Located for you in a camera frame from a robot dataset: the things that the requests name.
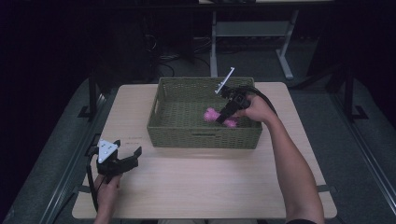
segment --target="green basket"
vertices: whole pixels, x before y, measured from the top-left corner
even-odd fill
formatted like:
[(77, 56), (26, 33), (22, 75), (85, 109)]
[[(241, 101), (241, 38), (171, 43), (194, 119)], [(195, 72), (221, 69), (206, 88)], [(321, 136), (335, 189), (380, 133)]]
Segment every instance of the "green basket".
[[(220, 77), (162, 77), (148, 119), (155, 147), (249, 148), (257, 146), (262, 124), (241, 118), (236, 128), (206, 122), (209, 107), (220, 111), (227, 100), (215, 94)], [(230, 77), (228, 87), (254, 86), (253, 78)]]

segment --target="dark floor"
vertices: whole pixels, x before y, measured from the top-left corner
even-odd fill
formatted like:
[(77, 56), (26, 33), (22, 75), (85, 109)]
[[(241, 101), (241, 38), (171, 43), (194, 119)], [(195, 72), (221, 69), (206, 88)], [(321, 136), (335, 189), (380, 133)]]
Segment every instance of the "dark floor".
[[(294, 41), (290, 45), (288, 60), (295, 75), (294, 80), (283, 77), (276, 58), (278, 42), (269, 42), (258, 50), (240, 50), (233, 54), (219, 54), (219, 74), (235, 67), (234, 76), (254, 77), (255, 81), (279, 81), (293, 86), (306, 79), (315, 41)], [(179, 59), (160, 65), (161, 76), (209, 77), (208, 52), (196, 54), (195, 63)], [(395, 213), (368, 168), (361, 153), (361, 144), (351, 131), (334, 100), (338, 94), (329, 94), (325, 77), (304, 90), (290, 91), (308, 139), (315, 151), (318, 164), (332, 188), (332, 196), (338, 210), (331, 224), (396, 223)], [(357, 127), (381, 165), (389, 182), (396, 186), (396, 132), (375, 105), (371, 95), (358, 81), (355, 82), (354, 104), (360, 105), (368, 119), (356, 120)], [(92, 138), (105, 125), (117, 88), (98, 102), (98, 114), (92, 122), (78, 118), (80, 109), (89, 103), (88, 81), (81, 83), (70, 100), (62, 117), (52, 132), (35, 167), (26, 180), (4, 223), (92, 223), (71, 216), (76, 195), (74, 187), (85, 176), (86, 158), (83, 156)], [(114, 220), (113, 223), (139, 223), (140, 220)], [(284, 220), (267, 220), (270, 224)]]

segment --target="black sleeve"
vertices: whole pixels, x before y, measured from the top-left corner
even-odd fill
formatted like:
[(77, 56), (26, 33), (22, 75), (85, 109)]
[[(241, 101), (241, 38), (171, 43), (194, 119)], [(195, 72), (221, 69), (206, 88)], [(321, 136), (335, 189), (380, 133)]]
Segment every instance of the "black sleeve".
[(294, 219), (286, 224), (316, 224), (316, 223), (305, 219)]

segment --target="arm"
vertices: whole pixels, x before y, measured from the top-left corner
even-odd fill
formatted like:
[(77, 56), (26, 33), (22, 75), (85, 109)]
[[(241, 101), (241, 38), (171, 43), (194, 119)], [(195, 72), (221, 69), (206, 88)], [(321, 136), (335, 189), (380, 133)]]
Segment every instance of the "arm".
[(106, 184), (104, 176), (99, 175), (95, 179), (95, 188), (98, 191), (98, 213), (94, 224), (107, 224), (110, 223), (114, 214), (115, 203), (118, 196), (120, 187), (121, 175), (114, 176), (111, 181)]
[(276, 174), (286, 206), (286, 221), (297, 218), (324, 223), (317, 184), (308, 163), (292, 142), (278, 116), (259, 96), (249, 96), (251, 105), (236, 116), (247, 116), (263, 122), (271, 134)]

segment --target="pink plush toy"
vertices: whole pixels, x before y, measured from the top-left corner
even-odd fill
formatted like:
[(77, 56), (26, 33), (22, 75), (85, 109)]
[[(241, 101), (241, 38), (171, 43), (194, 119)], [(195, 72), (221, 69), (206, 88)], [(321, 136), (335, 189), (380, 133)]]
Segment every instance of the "pink plush toy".
[[(214, 108), (209, 107), (204, 113), (204, 120), (216, 121), (216, 119), (220, 116), (220, 113), (217, 112)], [(238, 123), (238, 118), (230, 117), (224, 120), (223, 124), (225, 124), (229, 128), (236, 128), (236, 124)]]

